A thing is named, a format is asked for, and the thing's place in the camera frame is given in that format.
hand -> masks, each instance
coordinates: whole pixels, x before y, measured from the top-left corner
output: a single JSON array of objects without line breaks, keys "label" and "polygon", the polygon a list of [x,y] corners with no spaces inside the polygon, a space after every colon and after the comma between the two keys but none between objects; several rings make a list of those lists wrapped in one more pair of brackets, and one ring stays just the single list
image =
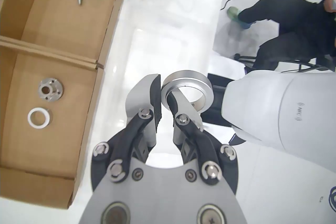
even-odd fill
[{"label": "hand", "polygon": [[323,6],[326,12],[336,12],[336,9],[333,9],[334,0],[324,0]]}]

black jacket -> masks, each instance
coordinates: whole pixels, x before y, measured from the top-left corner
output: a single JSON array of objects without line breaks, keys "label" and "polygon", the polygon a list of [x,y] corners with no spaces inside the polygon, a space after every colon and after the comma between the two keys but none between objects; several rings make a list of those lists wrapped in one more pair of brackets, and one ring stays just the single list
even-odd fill
[{"label": "black jacket", "polygon": [[336,13],[326,12],[323,2],[324,0],[316,3],[299,26],[298,32],[314,44],[324,55],[336,56]]}]

black pants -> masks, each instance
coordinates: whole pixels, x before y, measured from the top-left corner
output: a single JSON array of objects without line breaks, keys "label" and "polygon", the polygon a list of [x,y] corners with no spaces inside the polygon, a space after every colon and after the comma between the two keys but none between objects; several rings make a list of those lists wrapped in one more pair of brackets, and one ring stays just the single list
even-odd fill
[{"label": "black pants", "polygon": [[308,62],[321,55],[311,42],[295,32],[315,6],[315,3],[305,0],[259,0],[238,15],[239,20],[245,23],[268,19],[280,24],[279,36],[259,47],[253,69],[275,70],[279,61]]}]

nfc logo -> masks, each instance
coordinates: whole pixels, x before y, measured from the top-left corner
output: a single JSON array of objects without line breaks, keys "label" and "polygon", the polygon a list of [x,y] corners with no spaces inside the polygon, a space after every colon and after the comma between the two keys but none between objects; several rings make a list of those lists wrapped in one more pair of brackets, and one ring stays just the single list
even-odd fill
[{"label": "nfc logo", "polygon": [[301,121],[302,120],[302,108],[305,106],[304,103],[297,103],[298,108],[296,110],[296,117],[295,120]]}]

cardboard box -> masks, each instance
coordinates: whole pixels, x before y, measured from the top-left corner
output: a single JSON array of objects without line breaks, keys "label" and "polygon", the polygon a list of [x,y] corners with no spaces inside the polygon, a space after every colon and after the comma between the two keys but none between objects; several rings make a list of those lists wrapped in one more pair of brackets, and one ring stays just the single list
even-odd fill
[{"label": "cardboard box", "polygon": [[[67,208],[79,187],[85,148],[123,0],[0,0],[0,195]],[[60,80],[55,102],[39,82]],[[34,107],[52,122],[34,129]]]}]

